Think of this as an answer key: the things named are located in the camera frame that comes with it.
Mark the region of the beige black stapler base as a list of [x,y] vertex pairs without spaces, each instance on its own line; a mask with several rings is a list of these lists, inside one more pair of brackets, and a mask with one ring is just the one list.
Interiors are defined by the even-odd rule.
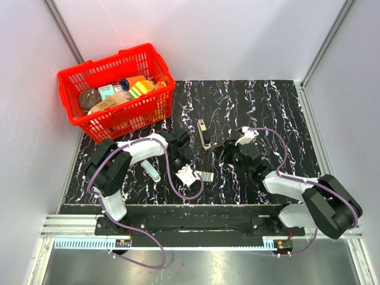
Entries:
[[211,137],[208,133],[208,129],[207,129],[203,119],[197,120],[197,127],[198,127],[198,131],[199,131],[199,135],[201,137],[202,147],[205,150],[210,149],[211,148]]

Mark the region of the red staple box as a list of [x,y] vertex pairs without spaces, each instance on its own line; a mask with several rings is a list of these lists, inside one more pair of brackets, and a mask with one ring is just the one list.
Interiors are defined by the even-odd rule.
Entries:
[[200,181],[200,180],[202,180],[203,182],[213,182],[214,181],[214,173],[212,173],[212,172],[196,171],[195,177],[198,181]]

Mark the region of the light blue white stapler top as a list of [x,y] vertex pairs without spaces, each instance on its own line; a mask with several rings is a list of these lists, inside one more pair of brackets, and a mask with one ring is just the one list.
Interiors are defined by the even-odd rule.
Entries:
[[160,181],[161,177],[159,172],[154,168],[154,166],[148,161],[148,160],[143,160],[141,162],[141,165],[143,169],[148,173],[150,178],[152,178],[153,181],[156,183]]

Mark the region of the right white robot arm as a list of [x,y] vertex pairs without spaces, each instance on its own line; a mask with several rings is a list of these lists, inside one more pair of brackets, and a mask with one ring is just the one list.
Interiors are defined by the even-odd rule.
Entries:
[[244,173],[256,189],[300,202],[283,207],[270,220],[270,228],[277,235],[293,227],[314,227],[327,237],[338,239],[355,227],[363,214],[359,203],[333,175],[303,178],[277,173],[263,161],[259,151],[248,152],[247,145],[235,140],[226,140],[213,152],[220,162]]

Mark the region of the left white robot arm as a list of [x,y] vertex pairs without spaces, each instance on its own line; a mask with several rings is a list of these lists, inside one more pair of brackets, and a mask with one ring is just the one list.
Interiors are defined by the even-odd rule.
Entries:
[[188,141],[186,131],[176,134],[160,130],[127,142],[107,138],[98,145],[86,166],[85,178],[92,183],[88,192],[99,196],[105,211],[111,216],[107,226],[114,234],[122,235],[128,230],[121,188],[133,164],[167,154],[169,170],[184,185],[191,186],[197,180],[183,151]]

